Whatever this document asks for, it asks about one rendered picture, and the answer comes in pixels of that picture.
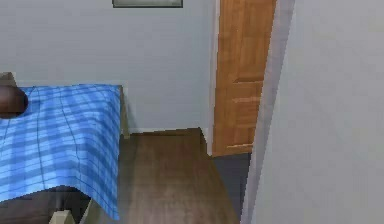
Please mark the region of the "dark framed wall picture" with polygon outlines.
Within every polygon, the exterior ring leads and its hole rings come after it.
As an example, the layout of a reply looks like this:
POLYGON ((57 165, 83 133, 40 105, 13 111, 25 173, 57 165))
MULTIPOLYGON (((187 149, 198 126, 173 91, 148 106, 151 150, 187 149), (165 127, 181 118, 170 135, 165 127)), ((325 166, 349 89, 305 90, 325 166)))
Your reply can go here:
POLYGON ((183 0, 112 0, 114 8, 183 8, 183 0))

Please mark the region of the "bed with blue plaid cover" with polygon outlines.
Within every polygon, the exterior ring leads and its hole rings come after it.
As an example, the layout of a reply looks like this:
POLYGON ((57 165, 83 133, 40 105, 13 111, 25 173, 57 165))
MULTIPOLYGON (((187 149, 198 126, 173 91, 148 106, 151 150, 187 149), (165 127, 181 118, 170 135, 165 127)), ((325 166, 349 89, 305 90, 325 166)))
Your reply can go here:
POLYGON ((89 203, 109 224, 119 220, 121 87, 22 87, 0 72, 4 85, 23 90, 28 107, 0 118, 0 224, 49 224, 59 211, 79 223, 89 203))

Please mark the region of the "brown wooden room door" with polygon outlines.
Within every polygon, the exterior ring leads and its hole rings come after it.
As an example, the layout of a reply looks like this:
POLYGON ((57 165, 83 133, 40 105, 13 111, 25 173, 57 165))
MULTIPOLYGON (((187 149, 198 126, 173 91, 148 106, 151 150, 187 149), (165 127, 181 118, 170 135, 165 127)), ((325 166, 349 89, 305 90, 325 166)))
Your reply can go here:
POLYGON ((277 0, 220 0, 212 155, 252 151, 277 0))

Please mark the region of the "dark brown pillow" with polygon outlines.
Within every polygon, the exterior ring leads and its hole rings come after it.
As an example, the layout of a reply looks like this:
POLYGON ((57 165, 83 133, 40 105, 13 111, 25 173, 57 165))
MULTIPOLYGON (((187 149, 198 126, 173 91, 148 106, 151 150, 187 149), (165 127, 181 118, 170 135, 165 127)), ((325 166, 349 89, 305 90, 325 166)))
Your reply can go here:
POLYGON ((23 114, 28 107, 26 93, 16 86, 0 86, 0 118, 11 119, 23 114))

